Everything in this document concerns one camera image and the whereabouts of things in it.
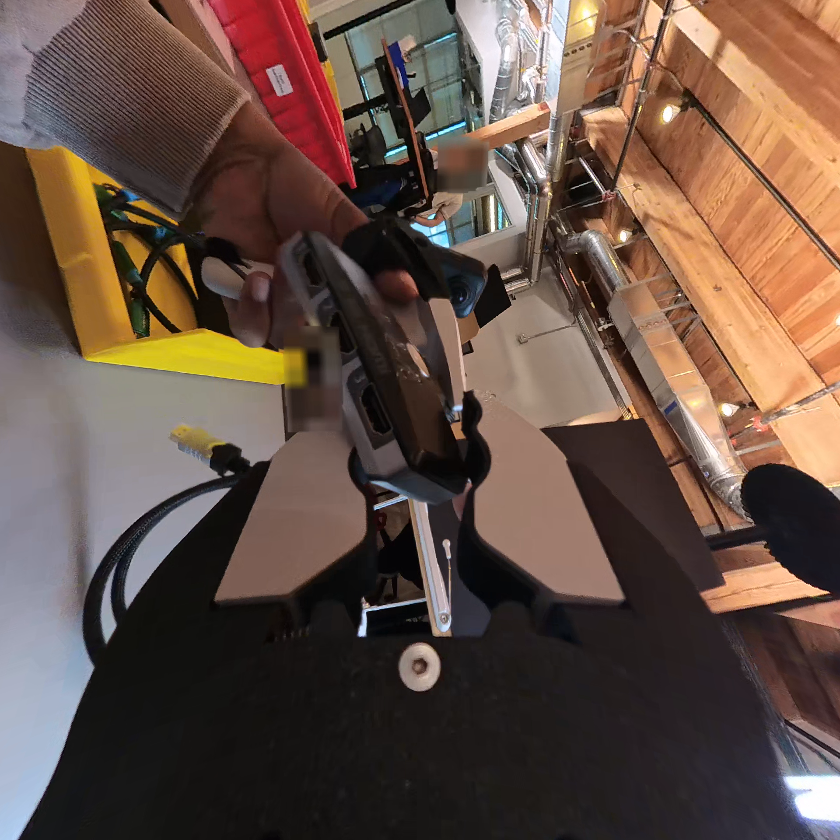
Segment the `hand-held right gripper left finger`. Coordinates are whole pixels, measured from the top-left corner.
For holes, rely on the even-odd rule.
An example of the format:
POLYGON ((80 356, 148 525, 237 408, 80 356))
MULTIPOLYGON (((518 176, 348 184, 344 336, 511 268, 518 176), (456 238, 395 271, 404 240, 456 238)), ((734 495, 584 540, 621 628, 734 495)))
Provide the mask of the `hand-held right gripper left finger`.
POLYGON ((215 594, 220 606, 334 600, 360 607, 376 578, 375 519, 342 432, 281 446, 215 594))

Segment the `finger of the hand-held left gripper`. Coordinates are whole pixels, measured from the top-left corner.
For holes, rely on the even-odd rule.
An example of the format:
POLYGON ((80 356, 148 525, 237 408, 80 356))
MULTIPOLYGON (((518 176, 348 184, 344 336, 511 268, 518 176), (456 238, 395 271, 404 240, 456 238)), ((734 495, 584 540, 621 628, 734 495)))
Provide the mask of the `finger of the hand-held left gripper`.
POLYGON ((452 304, 446 298, 430 298, 420 307, 425 332, 424 357, 446 404, 461 404, 466 389, 466 373, 459 324, 452 304))

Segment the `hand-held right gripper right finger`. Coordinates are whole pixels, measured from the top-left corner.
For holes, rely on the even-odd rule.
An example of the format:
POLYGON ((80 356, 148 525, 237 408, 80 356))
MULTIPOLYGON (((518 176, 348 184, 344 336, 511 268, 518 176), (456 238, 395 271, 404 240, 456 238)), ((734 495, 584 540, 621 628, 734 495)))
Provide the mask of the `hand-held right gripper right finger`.
POLYGON ((560 448, 489 392, 464 394, 461 426, 470 481, 462 523, 478 546, 556 601, 623 604, 560 448))

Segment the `silver multiport hub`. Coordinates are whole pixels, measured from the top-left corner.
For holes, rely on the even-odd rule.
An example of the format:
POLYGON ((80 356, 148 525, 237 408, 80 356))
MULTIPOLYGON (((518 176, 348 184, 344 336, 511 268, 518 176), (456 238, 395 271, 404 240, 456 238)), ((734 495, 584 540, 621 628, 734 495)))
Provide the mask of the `silver multiport hub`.
POLYGON ((280 248, 300 323, 282 337, 287 417, 295 432, 342 432, 366 481, 437 505, 468 474, 446 404, 421 354, 422 299, 413 278, 370 278, 339 246, 302 233, 280 248))

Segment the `yellow plastic bin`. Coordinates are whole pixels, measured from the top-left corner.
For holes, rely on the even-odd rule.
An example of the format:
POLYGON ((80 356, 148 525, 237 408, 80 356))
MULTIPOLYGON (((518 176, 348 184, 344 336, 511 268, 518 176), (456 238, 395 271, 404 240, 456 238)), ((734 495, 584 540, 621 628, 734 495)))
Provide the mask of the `yellow plastic bin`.
POLYGON ((280 352, 228 334, 226 311, 166 237, 171 221, 61 148, 27 152, 81 356, 89 362, 280 385, 280 352))

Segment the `person's left hand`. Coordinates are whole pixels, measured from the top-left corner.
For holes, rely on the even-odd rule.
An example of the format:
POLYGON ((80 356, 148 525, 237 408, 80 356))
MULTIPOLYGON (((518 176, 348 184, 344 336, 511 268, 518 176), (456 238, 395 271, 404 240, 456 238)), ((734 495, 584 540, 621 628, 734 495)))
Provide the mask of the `person's left hand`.
MULTIPOLYGON (((207 159, 194 184, 193 208, 206 235, 270 265, 300 231, 342 245, 369 221, 252 102, 237 112, 207 159)), ((250 348, 281 346, 297 317, 293 304, 278 269, 250 274, 239 298, 224 302, 232 334, 250 348)))

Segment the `black panel with tan border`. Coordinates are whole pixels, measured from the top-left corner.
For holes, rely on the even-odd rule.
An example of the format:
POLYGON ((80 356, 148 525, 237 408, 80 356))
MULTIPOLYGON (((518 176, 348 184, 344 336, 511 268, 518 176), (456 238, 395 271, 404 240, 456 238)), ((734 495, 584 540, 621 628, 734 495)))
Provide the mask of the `black panel with tan border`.
POLYGON ((648 530, 699 592, 724 583, 712 552, 641 419, 546 427, 572 464, 587 468, 648 530))

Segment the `white panel stand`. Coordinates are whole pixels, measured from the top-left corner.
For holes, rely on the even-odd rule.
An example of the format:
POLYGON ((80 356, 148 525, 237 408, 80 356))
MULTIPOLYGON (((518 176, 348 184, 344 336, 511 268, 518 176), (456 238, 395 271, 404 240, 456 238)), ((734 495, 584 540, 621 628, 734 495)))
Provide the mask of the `white panel stand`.
POLYGON ((402 595, 400 584, 410 580, 399 570, 381 574, 372 599, 362 602, 359 637, 414 634, 452 637, 454 549, 447 538, 436 541, 427 504, 397 496, 374 506, 384 513, 405 503, 410 522, 411 542, 398 543, 382 534, 383 551, 388 560, 416 559, 421 586, 415 593, 402 595))

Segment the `wooden standing desk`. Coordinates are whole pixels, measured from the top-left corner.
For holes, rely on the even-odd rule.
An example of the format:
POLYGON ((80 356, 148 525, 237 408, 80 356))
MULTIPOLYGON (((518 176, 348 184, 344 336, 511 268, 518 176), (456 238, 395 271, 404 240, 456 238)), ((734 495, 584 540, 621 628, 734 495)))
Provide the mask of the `wooden standing desk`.
POLYGON ((399 41, 381 40, 382 55, 374 67, 382 93, 344 108, 345 122, 365 112, 384 111, 390 116, 397 139, 405 145, 402 162, 387 162, 386 143, 380 126, 360 127, 350 134, 355 188, 351 197, 370 214, 419 214, 431 207, 437 185, 435 162, 416 121, 430 107, 424 90, 413 94, 399 41))

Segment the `red plastic bin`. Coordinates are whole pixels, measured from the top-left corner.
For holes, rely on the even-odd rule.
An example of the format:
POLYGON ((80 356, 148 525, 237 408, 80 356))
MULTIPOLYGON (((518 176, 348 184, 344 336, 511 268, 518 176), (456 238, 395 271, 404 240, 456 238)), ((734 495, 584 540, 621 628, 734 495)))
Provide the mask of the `red plastic bin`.
POLYGON ((241 2, 231 35, 284 137, 338 185, 355 186, 342 114, 298 2, 241 2))

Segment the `black round fixture on pole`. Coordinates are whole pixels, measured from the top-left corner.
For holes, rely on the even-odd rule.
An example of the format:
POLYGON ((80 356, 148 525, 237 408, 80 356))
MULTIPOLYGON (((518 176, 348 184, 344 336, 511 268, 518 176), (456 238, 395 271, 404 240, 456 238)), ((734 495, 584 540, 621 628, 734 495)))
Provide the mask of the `black round fixture on pole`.
POLYGON ((839 499, 806 473, 776 464, 751 469, 740 501, 752 526, 706 537, 710 550, 764 543, 799 581, 839 595, 839 499))

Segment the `silver round duct pipes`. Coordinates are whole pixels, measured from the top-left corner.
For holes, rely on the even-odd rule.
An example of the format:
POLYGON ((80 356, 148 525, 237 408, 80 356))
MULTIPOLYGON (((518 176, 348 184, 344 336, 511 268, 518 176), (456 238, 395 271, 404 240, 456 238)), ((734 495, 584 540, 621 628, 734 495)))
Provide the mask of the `silver round duct pipes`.
POLYGON ((542 274, 543 247, 548 225, 554 184, 560 179, 565 146, 571 131, 574 112, 581 106, 580 74, 572 67, 571 2, 545 2, 535 63, 522 64, 524 24, 523 2, 497 2, 495 36, 500 49, 496 83, 490 98, 486 121, 501 132, 501 123, 524 118, 531 109, 546 117, 548 138, 540 153, 524 126, 510 140, 499 140, 497 150, 512 146, 520 173, 529 187, 526 239, 521 264, 521 279, 514 289, 534 285, 542 274))

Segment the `silver ventilation duct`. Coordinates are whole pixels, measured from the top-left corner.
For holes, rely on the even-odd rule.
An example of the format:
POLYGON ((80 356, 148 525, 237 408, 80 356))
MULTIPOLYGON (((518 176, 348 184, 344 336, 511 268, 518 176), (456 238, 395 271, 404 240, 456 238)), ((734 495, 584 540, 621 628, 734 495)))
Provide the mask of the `silver ventilation duct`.
POLYGON ((712 492, 740 518, 747 475, 711 390, 648 284, 631 280, 608 237, 595 230, 561 233, 565 254, 582 255, 602 288, 611 321, 658 410, 712 492))

